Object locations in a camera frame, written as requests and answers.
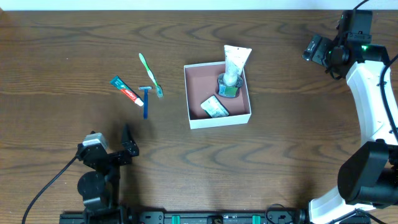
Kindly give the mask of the green white soap bar pack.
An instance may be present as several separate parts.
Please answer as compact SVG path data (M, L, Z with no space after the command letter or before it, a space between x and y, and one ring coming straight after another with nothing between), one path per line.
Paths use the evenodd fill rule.
M211 118L222 118L229 116L229 112L220 103L215 95L209 97L200 106Z

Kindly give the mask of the clear blue soap pump bottle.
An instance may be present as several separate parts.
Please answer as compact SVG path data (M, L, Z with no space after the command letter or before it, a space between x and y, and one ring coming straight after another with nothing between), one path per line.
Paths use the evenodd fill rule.
M242 87L242 69L236 65L227 65L224 73L218 75L218 94L225 98L235 98Z

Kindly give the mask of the white floral lotion tube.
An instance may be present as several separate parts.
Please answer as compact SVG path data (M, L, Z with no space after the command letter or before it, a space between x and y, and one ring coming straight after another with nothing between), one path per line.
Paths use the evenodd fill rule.
M252 49L250 48L225 45L226 74L229 76L240 75L251 52Z

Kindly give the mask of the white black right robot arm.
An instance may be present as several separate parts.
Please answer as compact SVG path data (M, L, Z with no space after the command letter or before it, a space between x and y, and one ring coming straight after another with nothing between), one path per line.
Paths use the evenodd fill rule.
M397 103L383 45L372 44L373 13L343 11L331 40L314 35L303 59L344 78L358 114L361 147L340 167L337 186L308 204L308 223L367 223L369 211L397 205Z

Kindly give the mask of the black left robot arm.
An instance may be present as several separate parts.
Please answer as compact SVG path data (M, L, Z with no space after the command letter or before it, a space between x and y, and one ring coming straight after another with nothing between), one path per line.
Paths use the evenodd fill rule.
M91 132L77 146L76 158L92 171L78 181L78 193L82 196L85 223L134 223L136 216L130 208L119 203L120 167L132 163L139 155L129 126L125 125L121 136L123 150L108 153L108 142L102 133Z

